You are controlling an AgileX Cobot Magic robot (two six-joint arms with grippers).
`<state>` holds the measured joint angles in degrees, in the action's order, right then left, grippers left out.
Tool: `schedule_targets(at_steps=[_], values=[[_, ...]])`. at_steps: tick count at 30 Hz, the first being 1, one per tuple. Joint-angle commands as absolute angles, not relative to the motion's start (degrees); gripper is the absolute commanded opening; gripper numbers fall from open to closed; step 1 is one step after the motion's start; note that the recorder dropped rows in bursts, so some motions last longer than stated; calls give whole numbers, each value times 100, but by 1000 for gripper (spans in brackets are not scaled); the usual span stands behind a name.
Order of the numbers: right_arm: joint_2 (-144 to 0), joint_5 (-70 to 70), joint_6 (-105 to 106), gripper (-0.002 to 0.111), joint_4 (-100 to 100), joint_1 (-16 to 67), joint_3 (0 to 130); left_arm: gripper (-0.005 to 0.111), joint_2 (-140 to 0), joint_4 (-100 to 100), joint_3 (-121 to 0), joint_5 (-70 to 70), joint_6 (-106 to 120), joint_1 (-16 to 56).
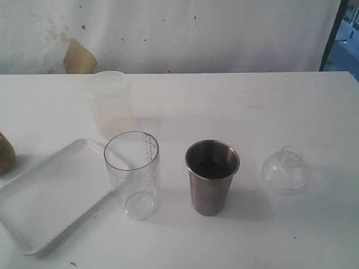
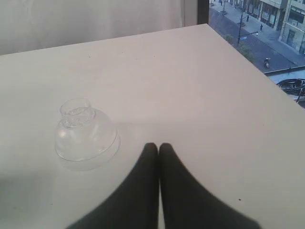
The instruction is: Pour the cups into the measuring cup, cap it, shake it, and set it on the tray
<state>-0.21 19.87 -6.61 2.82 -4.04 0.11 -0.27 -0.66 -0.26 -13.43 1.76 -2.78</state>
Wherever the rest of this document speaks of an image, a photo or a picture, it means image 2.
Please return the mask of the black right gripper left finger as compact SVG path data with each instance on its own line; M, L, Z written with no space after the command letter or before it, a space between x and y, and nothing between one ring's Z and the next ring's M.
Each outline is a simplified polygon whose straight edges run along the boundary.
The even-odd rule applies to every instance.
M125 180L71 229L156 229L159 212L158 149L146 143Z

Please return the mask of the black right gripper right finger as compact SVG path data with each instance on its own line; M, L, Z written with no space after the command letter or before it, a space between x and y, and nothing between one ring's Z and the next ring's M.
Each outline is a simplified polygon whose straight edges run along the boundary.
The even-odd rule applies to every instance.
M159 178L167 229L258 229L253 219L205 189L169 143L159 148Z

